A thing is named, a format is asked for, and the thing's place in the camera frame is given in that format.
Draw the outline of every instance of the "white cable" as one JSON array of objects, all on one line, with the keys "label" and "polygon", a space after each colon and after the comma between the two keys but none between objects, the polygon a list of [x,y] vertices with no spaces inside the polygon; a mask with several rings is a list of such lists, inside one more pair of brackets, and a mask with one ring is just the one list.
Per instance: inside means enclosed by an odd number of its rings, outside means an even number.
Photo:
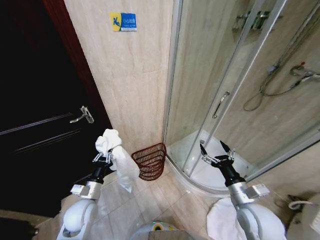
[{"label": "white cable", "polygon": [[310,205],[316,205],[316,203],[311,201],[292,201],[288,204],[288,207],[292,210],[297,210],[300,208],[301,204],[310,204]]}]

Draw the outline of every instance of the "yellow object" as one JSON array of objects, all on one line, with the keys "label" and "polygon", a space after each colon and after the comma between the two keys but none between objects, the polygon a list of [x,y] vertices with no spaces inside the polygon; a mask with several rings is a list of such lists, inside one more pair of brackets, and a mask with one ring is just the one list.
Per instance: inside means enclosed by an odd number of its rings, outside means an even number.
[{"label": "yellow object", "polygon": [[163,230],[164,230],[164,226],[162,226],[160,222],[156,222],[152,227],[152,231],[163,231]]},{"label": "yellow object", "polygon": [[121,12],[110,12],[110,20],[113,31],[121,31]]}]

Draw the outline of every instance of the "glass shower door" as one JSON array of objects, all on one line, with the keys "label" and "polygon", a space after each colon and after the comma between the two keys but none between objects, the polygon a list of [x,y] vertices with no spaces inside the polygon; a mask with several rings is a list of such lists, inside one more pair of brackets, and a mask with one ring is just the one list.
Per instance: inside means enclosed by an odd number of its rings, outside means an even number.
[{"label": "glass shower door", "polygon": [[[292,14],[297,7],[299,15]],[[251,31],[226,73],[184,166],[185,173],[199,184],[226,189],[219,171],[199,158],[200,141],[212,156],[224,153],[219,140],[235,148],[234,167],[250,180],[289,158],[288,153],[320,139],[319,3],[289,0],[280,16],[254,61],[239,67],[245,53],[255,52],[250,47],[255,34]],[[225,101],[227,91],[230,95]]]},{"label": "glass shower door", "polygon": [[[195,139],[209,137],[210,131],[201,131],[202,124],[230,60],[244,44],[245,26],[248,32],[262,2],[183,1],[165,134],[167,154],[182,170]],[[250,12],[255,15],[249,19]]]}]

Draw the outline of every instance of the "brown wicker basket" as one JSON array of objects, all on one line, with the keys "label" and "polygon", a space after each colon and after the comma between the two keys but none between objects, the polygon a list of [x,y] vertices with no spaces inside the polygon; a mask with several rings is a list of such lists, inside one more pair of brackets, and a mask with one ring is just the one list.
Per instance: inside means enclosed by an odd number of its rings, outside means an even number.
[{"label": "brown wicker basket", "polygon": [[158,143],[132,153],[131,157],[140,169],[139,177],[146,181],[152,181],[163,173],[166,155],[166,146],[163,143]]}]

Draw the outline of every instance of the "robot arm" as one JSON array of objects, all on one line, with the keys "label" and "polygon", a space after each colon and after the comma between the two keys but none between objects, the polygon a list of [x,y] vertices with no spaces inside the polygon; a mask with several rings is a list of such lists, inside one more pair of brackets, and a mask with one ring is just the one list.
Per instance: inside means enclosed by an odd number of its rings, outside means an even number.
[{"label": "robot arm", "polygon": [[57,240],[88,239],[90,229],[98,214],[97,201],[104,183],[106,169],[113,165],[111,153],[112,149],[108,152],[107,157],[99,153],[92,161],[96,168],[86,184],[73,185],[71,193],[83,199],[74,203],[65,212]]},{"label": "robot arm", "polygon": [[236,209],[237,219],[248,240],[285,240],[285,228],[280,219],[268,208],[254,203],[270,191],[263,184],[248,187],[246,180],[234,169],[234,151],[220,141],[226,155],[208,156],[200,144],[202,159],[218,168],[225,178],[230,198]]}]

